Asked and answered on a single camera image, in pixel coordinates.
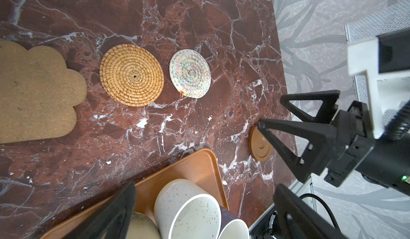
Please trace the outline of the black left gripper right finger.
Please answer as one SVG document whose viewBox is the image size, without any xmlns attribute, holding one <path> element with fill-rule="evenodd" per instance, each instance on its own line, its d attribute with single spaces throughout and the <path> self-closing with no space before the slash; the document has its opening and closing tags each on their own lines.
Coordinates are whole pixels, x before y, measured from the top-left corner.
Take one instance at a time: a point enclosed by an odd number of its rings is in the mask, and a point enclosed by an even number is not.
<svg viewBox="0 0 410 239">
<path fill-rule="evenodd" d="M 274 194 L 276 217 L 274 236 L 278 239 L 344 239 L 345 236 L 314 212 L 286 186 Z"/>
</svg>

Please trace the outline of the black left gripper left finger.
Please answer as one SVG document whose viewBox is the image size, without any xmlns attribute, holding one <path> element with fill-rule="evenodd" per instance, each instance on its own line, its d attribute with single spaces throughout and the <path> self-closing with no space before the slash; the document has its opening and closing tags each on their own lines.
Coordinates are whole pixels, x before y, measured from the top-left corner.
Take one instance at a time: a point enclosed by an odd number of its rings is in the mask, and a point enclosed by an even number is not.
<svg viewBox="0 0 410 239">
<path fill-rule="evenodd" d="M 128 183 L 89 216 L 66 239 L 124 239 L 136 203 L 133 182 Z"/>
</svg>

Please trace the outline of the beige glazed ceramic mug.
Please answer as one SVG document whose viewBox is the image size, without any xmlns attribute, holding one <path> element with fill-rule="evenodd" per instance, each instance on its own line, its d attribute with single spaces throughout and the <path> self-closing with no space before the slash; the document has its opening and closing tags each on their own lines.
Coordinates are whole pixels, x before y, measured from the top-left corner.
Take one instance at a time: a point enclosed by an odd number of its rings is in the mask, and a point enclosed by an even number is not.
<svg viewBox="0 0 410 239">
<path fill-rule="evenodd" d="M 126 239 L 161 239 L 156 224 L 146 215 L 134 212 L 131 216 Z"/>
</svg>

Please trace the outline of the round wooden coaster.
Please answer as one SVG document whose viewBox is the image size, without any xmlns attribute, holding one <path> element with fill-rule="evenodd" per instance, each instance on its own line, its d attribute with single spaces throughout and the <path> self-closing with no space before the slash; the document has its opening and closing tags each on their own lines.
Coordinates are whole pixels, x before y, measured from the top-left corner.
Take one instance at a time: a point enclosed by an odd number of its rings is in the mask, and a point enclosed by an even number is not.
<svg viewBox="0 0 410 239">
<path fill-rule="evenodd" d="M 248 138 L 248 148 L 250 155 L 259 162 L 266 162 L 272 155 L 273 147 L 268 140 L 262 135 L 258 127 L 255 125 Z"/>
</svg>

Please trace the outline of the multicolour stitched round coaster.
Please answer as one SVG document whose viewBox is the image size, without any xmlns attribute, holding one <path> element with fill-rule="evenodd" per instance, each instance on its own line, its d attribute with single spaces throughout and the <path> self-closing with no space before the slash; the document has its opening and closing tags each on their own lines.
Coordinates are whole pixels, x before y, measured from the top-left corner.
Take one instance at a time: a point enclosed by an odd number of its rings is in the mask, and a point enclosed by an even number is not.
<svg viewBox="0 0 410 239">
<path fill-rule="evenodd" d="M 169 73 L 176 90 L 185 97 L 202 98 L 211 85 L 211 72 L 205 58 L 191 49 L 176 52 Z"/>
</svg>

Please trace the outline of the cork paw-shaped coaster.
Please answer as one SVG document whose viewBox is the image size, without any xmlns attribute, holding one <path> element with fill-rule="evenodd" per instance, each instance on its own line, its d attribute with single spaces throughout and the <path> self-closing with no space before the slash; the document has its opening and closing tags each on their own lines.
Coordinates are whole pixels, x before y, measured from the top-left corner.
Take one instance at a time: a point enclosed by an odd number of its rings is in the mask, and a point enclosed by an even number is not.
<svg viewBox="0 0 410 239">
<path fill-rule="evenodd" d="M 1 41 L 1 143 L 69 134 L 87 83 L 54 48 Z"/>
</svg>

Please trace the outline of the woven rattan round coaster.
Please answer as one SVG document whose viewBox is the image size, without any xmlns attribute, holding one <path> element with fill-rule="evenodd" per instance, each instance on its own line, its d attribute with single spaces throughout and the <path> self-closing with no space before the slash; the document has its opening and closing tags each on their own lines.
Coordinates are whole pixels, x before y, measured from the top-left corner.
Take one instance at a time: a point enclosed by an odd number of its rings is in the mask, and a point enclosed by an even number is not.
<svg viewBox="0 0 410 239">
<path fill-rule="evenodd" d="M 99 76 L 103 89 L 113 100 L 131 107 L 153 103 L 164 87 L 159 61 L 133 44 L 110 48 L 101 60 Z"/>
</svg>

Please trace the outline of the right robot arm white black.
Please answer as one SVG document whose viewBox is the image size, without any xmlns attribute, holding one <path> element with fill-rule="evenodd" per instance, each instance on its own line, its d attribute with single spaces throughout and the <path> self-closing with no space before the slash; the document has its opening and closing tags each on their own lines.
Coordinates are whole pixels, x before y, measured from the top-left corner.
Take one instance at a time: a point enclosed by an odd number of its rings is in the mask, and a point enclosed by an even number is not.
<svg viewBox="0 0 410 239">
<path fill-rule="evenodd" d="M 339 90 L 283 95 L 296 121 L 262 118 L 257 127 L 300 182 L 325 174 L 335 187 L 358 171 L 368 181 L 410 192 L 410 106 L 406 103 L 376 139 L 365 103 L 338 109 Z"/>
</svg>

